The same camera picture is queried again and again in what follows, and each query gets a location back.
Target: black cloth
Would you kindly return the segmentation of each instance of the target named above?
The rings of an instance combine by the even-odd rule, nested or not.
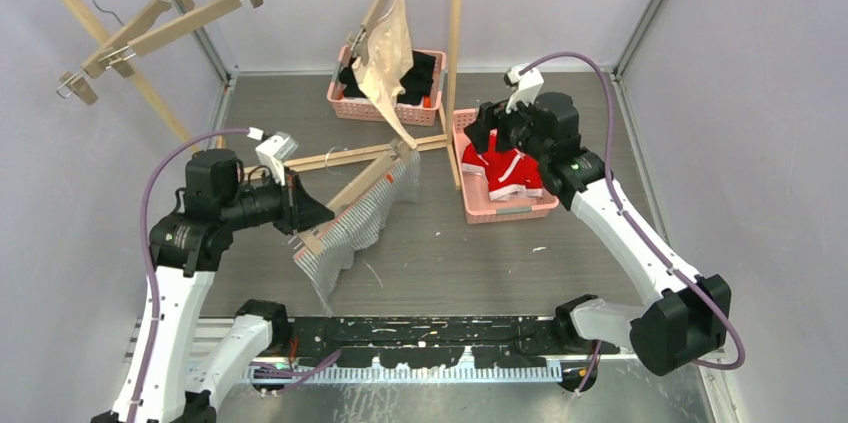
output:
[[[345,98],[367,98],[365,93],[359,89],[356,83],[356,76],[353,74],[354,58],[347,62],[347,66],[339,72],[339,83],[345,85],[342,95]],[[405,105],[421,105],[421,99],[429,96],[433,89],[433,71],[436,67],[436,57],[421,53],[420,51],[412,52],[412,68],[403,75],[400,79],[400,84],[403,86],[404,92],[398,95],[398,103]]]

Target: white trim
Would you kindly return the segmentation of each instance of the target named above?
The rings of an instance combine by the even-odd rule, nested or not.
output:
[[[518,184],[508,185],[508,186],[504,186],[503,188],[500,188],[500,189],[497,189],[497,190],[494,190],[494,191],[490,191],[489,192],[489,199],[492,200],[492,201],[498,201],[500,198],[512,195],[513,193],[521,194],[523,192],[524,192],[524,185],[518,185]]]
[[[515,171],[515,167],[518,166],[518,162],[520,162],[524,158],[524,155],[518,153],[515,155],[515,158],[512,159],[512,163],[509,164],[509,168],[506,169],[503,175],[498,178],[498,183],[503,183],[512,175],[512,172]]]
[[[472,165],[471,163],[463,163],[460,165],[463,173],[471,175],[486,176],[486,170],[482,166]]]

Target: gray floor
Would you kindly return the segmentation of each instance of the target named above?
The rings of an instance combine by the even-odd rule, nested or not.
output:
[[[545,91],[562,91],[580,111],[584,144],[603,152],[606,109],[592,74],[546,74]],[[253,125],[286,131],[300,143],[296,156],[325,154],[331,147],[387,143],[385,123],[340,120],[326,100],[328,76],[242,76],[226,126]],[[463,74],[457,107],[508,96],[500,74]],[[612,165],[631,201],[649,217],[630,143],[617,119]],[[436,128],[410,127],[413,136]],[[249,140],[228,147],[255,164]],[[444,150],[422,153],[417,204],[396,204],[380,241],[360,252],[342,272],[331,298],[338,315],[551,314],[576,296],[594,293],[636,304],[635,290],[595,235],[562,208],[547,218],[487,225],[465,222]],[[327,201],[365,164],[303,174],[307,190]],[[232,316],[249,298],[285,303],[292,314],[318,315],[322,308],[309,281],[292,262],[292,251],[270,226],[237,233],[224,256],[203,308],[205,316]],[[533,252],[536,247],[545,250]],[[382,286],[368,267],[380,276]]]

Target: pink basket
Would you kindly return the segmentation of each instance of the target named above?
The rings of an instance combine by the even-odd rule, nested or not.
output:
[[[441,51],[417,50],[436,57],[433,68],[433,89],[430,92],[431,108],[423,106],[410,106],[398,104],[395,106],[398,119],[407,125],[433,126],[436,122],[436,114],[442,105],[442,89],[445,84],[445,65],[447,56]],[[330,81],[330,89],[327,90],[327,99],[336,110],[336,116],[349,120],[386,121],[377,111],[377,108],[368,100],[351,100],[342,95],[345,85],[339,82],[339,72],[344,69],[350,60],[350,47],[345,45],[339,53],[339,66],[336,68],[333,79]]]
[[[477,117],[477,110],[457,110],[453,113],[453,140],[456,161],[462,161],[465,147],[471,144],[462,130]],[[489,200],[486,179],[462,173],[462,200],[465,202],[465,221],[469,225],[498,221],[542,218],[559,206],[559,200],[545,191],[542,198],[513,198],[509,201]]]

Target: white debris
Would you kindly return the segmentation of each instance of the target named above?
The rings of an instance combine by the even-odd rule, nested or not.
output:
[[[380,288],[383,288],[383,280],[380,279],[380,275],[378,275],[377,272],[374,271],[374,268],[371,268],[371,265],[369,265],[367,261],[365,261],[365,266],[367,266],[368,269],[371,270],[371,273],[374,273],[374,277],[377,278],[377,283],[380,284]]]

